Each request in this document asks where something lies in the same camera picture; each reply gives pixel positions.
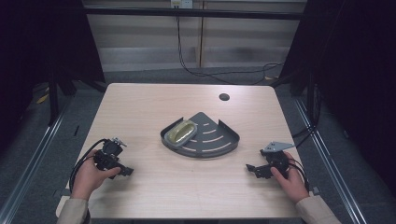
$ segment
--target beige sleeve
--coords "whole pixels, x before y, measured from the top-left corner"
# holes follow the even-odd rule
[[[82,199],[69,199],[59,215],[57,224],[80,224],[87,216],[88,202]]]
[[[341,223],[320,196],[300,200],[296,204],[296,209],[308,224]]]

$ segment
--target hand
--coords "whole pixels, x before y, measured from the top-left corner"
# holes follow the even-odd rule
[[[96,151],[97,150],[95,149],[92,150],[87,155],[88,159],[85,160],[79,168],[70,198],[84,199],[88,201],[93,191],[98,189],[105,179],[113,175],[117,175],[121,171],[120,167],[115,167],[106,171],[101,171],[96,168],[93,161],[93,156]]]
[[[285,152],[285,154],[290,159],[290,163],[295,164],[293,157],[289,154],[289,152]],[[288,179],[285,179],[285,177],[283,177],[283,175],[275,167],[271,167],[271,173],[274,175],[275,179],[292,202],[297,203],[300,200],[309,197],[309,193],[305,189],[304,182],[297,169],[290,167],[287,172]]]

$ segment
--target black horizontal bar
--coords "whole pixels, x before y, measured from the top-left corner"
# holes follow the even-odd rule
[[[129,16],[171,16],[171,17],[208,17],[299,21],[307,16],[303,13],[235,11],[186,8],[146,8],[146,7],[35,7],[33,10],[49,13],[83,13],[95,15]]]

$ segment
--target table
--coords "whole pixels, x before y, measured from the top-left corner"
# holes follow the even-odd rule
[[[222,93],[228,101],[219,98]],[[160,132],[174,121],[204,112],[240,136],[238,147],[213,159],[179,155]],[[271,179],[246,168],[267,163],[260,149],[271,141],[293,143],[273,88],[265,86],[111,84],[97,111],[80,157],[102,138],[128,147],[120,163],[131,176],[107,179],[90,198],[92,218],[287,218],[293,203]],[[300,161],[295,147],[287,149]],[[62,197],[57,215],[68,197]]]

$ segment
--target light wood surface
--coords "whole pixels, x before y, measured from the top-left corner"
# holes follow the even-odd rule
[[[221,101],[222,93],[230,100]],[[178,155],[162,144],[162,129],[198,112],[236,131],[241,138],[238,148],[201,160]],[[96,141],[111,137],[128,145],[119,155],[120,163],[134,172],[107,179],[93,193],[93,218],[297,217],[273,178],[258,179],[246,168],[247,163],[267,163],[260,149],[271,141],[293,143],[270,87],[111,84],[79,156]],[[287,151],[300,160],[295,148]],[[62,197],[58,216],[67,199]]]

